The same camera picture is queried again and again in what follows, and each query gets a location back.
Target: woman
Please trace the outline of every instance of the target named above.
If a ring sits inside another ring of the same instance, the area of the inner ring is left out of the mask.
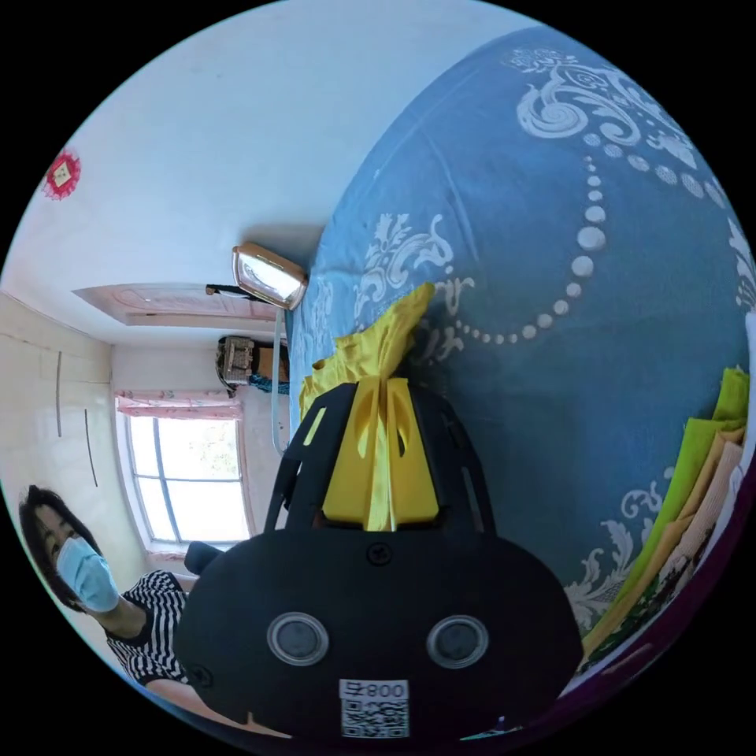
[[[161,698],[203,717],[266,735],[288,737],[246,725],[209,709],[188,684],[173,653],[173,633],[195,578],[157,570],[121,594],[88,528],[60,496],[30,486],[20,504],[20,525],[31,557],[63,606],[93,617],[125,672]]]

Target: green cloth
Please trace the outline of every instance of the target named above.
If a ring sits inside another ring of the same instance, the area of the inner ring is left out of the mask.
[[[669,483],[664,503],[661,505],[646,544],[611,606],[620,601],[643,575],[664,528],[677,519],[677,515],[685,506],[717,431],[735,431],[746,424],[748,388],[749,379],[746,373],[735,368],[727,368],[724,371],[722,387],[712,419],[698,420],[692,417],[686,423],[675,473]]]

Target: blue surgical mask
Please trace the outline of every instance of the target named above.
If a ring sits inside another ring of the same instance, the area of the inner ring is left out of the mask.
[[[120,594],[108,563],[83,538],[66,539],[57,572],[87,609],[109,612],[118,606]]]

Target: black and white striped shirt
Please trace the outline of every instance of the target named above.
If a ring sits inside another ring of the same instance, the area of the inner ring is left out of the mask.
[[[135,638],[117,638],[106,632],[108,646],[128,676],[141,685],[152,680],[188,684],[173,653],[173,633],[187,602],[176,576],[162,569],[148,573],[123,596],[144,609],[147,615],[142,631]]]

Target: bed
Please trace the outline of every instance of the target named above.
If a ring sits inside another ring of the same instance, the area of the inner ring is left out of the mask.
[[[426,280],[410,377],[451,401],[499,534],[554,571],[588,632],[685,421],[710,417],[724,367],[747,369],[756,273],[736,215],[644,89],[529,28],[421,92],[346,189],[287,316],[292,434],[333,339]]]

